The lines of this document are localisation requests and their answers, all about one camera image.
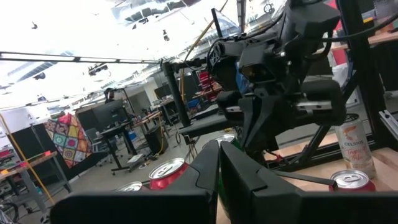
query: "white can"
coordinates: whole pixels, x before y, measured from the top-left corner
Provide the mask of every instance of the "white can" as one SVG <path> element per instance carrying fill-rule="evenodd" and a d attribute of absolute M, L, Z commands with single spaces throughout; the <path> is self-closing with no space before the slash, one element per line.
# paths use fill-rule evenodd
<path fill-rule="evenodd" d="M 373 157 L 358 114 L 347 114 L 344 124 L 335 127 L 347 169 L 360 170 L 369 178 L 376 176 Z"/>

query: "red soda can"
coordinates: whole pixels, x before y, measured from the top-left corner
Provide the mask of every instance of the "red soda can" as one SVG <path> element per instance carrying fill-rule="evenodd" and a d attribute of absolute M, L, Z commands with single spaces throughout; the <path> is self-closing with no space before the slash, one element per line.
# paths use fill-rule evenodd
<path fill-rule="evenodd" d="M 368 175 L 359 170 L 342 170 L 334 173 L 331 179 L 336 181 L 339 192 L 374 192 L 376 186 L 370 181 Z"/>
<path fill-rule="evenodd" d="M 142 186 L 142 183 L 139 181 L 134 181 L 129 184 L 123 185 L 122 187 L 118 188 L 117 191 L 141 191 L 141 190 L 149 190 L 148 188 Z"/>
<path fill-rule="evenodd" d="M 150 189 L 162 190 L 179 178 L 188 168 L 183 158 L 175 158 L 162 163 L 153 169 L 150 174 Z"/>

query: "colorful quilt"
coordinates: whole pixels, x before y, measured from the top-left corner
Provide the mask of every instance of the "colorful quilt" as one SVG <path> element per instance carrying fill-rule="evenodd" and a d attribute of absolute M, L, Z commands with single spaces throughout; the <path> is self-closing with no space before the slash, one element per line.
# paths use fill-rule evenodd
<path fill-rule="evenodd" d="M 74 115 L 66 114 L 57 119 L 50 119 L 44 125 L 69 168 L 92 153 L 91 142 Z"/>

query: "gray floor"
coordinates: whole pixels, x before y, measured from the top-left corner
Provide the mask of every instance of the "gray floor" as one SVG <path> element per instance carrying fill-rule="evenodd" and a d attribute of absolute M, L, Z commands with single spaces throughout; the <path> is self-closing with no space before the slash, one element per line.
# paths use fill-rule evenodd
<path fill-rule="evenodd" d="M 398 98 L 393 98 L 387 101 L 387 107 L 390 112 L 398 110 Z M 363 106 L 355 106 L 348 110 L 352 113 L 358 113 L 362 120 L 366 120 L 366 112 L 364 111 Z M 364 122 L 364 126 L 366 131 L 370 132 L 370 127 L 367 122 Z M 318 126 L 315 124 L 310 124 L 306 126 L 302 126 L 299 128 L 295 128 L 293 130 L 286 131 L 285 133 L 277 136 L 277 141 L 280 147 L 287 147 L 289 145 L 294 145 L 300 142 L 308 141 L 311 139 L 311 135 L 315 133 Z M 206 144 L 209 140 L 214 139 L 220 135 L 224 134 L 222 131 L 218 131 L 211 134 L 206 134 L 202 136 L 196 145 L 198 151 L 202 148 L 204 144 Z M 165 151 L 163 155 L 159 157 L 157 161 L 151 162 L 144 169 L 134 169 L 131 173 L 125 171 L 119 171 L 115 176 L 111 174 L 111 169 L 116 167 L 115 164 L 106 164 L 102 167 L 94 167 L 90 169 L 86 174 L 82 175 L 77 180 L 71 183 L 74 192 L 87 192 L 87 191 L 100 191 L 100 190 L 113 190 L 124 184 L 130 183 L 132 181 L 145 181 L 148 180 L 149 172 L 157 165 L 162 162 L 165 162 L 169 159 L 173 159 L 176 157 L 185 157 L 188 152 L 188 147 L 182 140 L 181 145 L 178 145 L 175 140 L 175 130 L 170 130 L 171 138 L 168 139 L 169 147 Z M 122 148 L 120 154 L 124 154 L 125 156 L 121 158 L 122 164 L 127 162 L 127 150 Z M 53 196 L 55 201 L 59 201 L 62 198 L 67 196 L 66 190 L 61 190 L 59 193 Z M 41 213 L 33 213 L 30 215 L 26 215 L 25 210 L 21 207 L 19 209 L 20 216 L 22 217 L 19 220 L 19 223 L 23 224 L 36 224 L 40 223 Z"/>

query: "chair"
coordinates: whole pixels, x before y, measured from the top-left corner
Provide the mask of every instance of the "chair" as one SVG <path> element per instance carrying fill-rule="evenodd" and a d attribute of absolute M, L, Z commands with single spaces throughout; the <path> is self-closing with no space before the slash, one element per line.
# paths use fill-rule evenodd
<path fill-rule="evenodd" d="M 91 146 L 93 146 L 93 153 L 108 153 L 110 148 L 108 147 L 107 143 L 104 141 L 95 142 L 94 139 L 97 138 L 97 129 L 91 128 L 86 130 L 85 133 L 87 134 L 88 139 L 91 141 Z M 110 139 L 110 143 L 116 144 L 116 140 Z M 95 166 L 102 166 L 105 162 L 112 163 L 112 157 L 110 154 L 105 159 L 100 160 Z"/>

